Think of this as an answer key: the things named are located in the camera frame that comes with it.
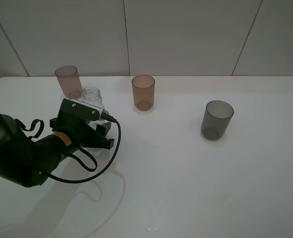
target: white table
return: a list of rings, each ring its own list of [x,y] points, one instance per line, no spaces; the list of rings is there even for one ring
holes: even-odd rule
[[[81,78],[122,126],[112,168],[83,184],[0,178],[1,238],[293,238],[293,77],[155,77],[145,113],[131,79]],[[42,137],[62,98],[54,77],[0,79],[0,112],[44,120]],[[235,110],[217,142],[200,134],[211,100]],[[109,151],[93,153],[104,166]],[[54,174],[89,176],[71,159]]]

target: gray plastic cup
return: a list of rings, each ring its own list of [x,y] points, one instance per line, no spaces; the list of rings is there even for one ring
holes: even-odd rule
[[[207,140],[220,139],[234,115],[231,105],[223,101],[211,101],[207,103],[202,122],[201,132]]]

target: yellow label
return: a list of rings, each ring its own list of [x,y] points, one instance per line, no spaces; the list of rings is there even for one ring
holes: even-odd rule
[[[66,136],[64,133],[56,131],[52,135],[58,136],[62,141],[65,143],[66,146],[69,146],[72,144],[72,141],[69,139],[68,136]]]

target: translucent cup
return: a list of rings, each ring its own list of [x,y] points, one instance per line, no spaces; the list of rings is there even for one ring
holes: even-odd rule
[[[60,67],[56,69],[55,75],[66,97],[70,99],[81,97],[82,86],[75,66],[66,65]]]
[[[155,79],[149,75],[139,75],[132,79],[133,100],[140,111],[148,111],[154,104]]]
[[[234,115],[231,105],[223,101],[211,101],[207,103],[202,122],[201,132],[207,140],[220,139]]]

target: glass jar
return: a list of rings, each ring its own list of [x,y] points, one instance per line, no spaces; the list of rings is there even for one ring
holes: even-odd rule
[[[100,107],[105,109],[105,107],[102,104],[102,97],[100,95],[100,90],[96,87],[87,87],[84,88],[82,91],[82,101],[84,103],[88,103],[91,105],[94,105],[96,107]],[[97,124],[104,124],[105,121],[104,120],[96,120],[96,121],[92,121],[89,125],[96,129]]]

